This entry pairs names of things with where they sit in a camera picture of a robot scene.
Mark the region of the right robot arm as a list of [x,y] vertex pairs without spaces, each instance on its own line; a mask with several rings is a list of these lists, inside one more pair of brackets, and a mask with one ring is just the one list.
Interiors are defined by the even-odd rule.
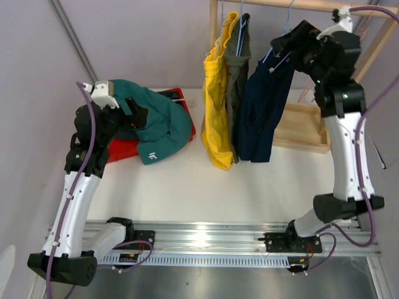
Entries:
[[365,92],[352,75],[360,56],[359,36],[340,24],[320,31],[301,21],[287,34],[271,41],[274,54],[288,59],[298,72],[315,83],[314,97],[328,129],[334,163],[332,193],[316,195],[312,209],[289,223],[285,245],[299,251],[313,237],[337,221],[384,207],[385,199],[375,194],[368,176],[365,149]]

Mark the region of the dark grey shorts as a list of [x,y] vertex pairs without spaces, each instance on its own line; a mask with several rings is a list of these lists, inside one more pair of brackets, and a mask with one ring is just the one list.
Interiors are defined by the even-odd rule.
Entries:
[[[169,98],[170,100],[177,100],[180,99],[180,94],[176,90],[164,90],[164,91],[159,91],[159,94]],[[128,131],[121,131],[116,139],[118,140],[123,140],[123,141],[136,141],[139,140],[139,137],[135,133],[135,130],[131,129]]]

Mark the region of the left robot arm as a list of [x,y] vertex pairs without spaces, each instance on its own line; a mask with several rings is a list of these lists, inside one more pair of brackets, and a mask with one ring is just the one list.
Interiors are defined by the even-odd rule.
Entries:
[[108,148],[117,133],[130,126],[130,120],[121,108],[100,108],[90,102],[76,111],[74,125],[59,210],[42,251],[30,254],[27,266],[47,283],[86,287],[105,255],[137,242],[132,220],[121,217],[110,218],[99,233],[87,242],[82,240],[93,196],[110,157]]

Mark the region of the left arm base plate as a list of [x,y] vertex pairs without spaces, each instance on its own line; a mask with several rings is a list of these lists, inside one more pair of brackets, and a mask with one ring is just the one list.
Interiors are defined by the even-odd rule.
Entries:
[[[133,232],[128,233],[124,242],[130,242],[134,240],[141,240],[141,241],[144,240],[154,245],[155,234],[156,232],[154,230],[134,230]],[[150,249],[150,247],[147,244],[142,244],[142,243],[125,245],[123,248],[129,250],[139,250],[139,251]]]

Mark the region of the teal green shorts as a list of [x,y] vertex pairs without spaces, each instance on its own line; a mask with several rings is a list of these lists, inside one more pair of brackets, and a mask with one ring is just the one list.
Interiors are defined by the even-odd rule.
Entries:
[[127,124],[116,139],[138,141],[137,151],[149,165],[179,152],[189,142],[191,117],[182,105],[137,83],[113,79],[114,97]]

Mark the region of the navy blue shorts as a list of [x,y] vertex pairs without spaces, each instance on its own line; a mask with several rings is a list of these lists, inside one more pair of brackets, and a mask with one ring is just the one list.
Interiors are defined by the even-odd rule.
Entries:
[[286,59],[268,53],[249,77],[234,126],[239,159],[268,163],[274,132],[291,88],[294,69]]

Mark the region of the pink hanger of teal shorts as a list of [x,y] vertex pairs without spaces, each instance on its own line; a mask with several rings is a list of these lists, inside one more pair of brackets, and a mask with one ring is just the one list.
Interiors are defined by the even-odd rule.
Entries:
[[313,90],[314,90],[314,82],[309,80],[308,84],[305,86],[302,93],[300,94],[297,102],[300,103],[303,100],[305,100],[306,96]]

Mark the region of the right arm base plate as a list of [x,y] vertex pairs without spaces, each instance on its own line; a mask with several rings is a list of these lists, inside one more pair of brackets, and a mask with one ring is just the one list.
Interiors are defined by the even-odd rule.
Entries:
[[257,239],[264,242],[269,253],[322,253],[322,243],[319,237],[298,237],[295,234],[270,232]]

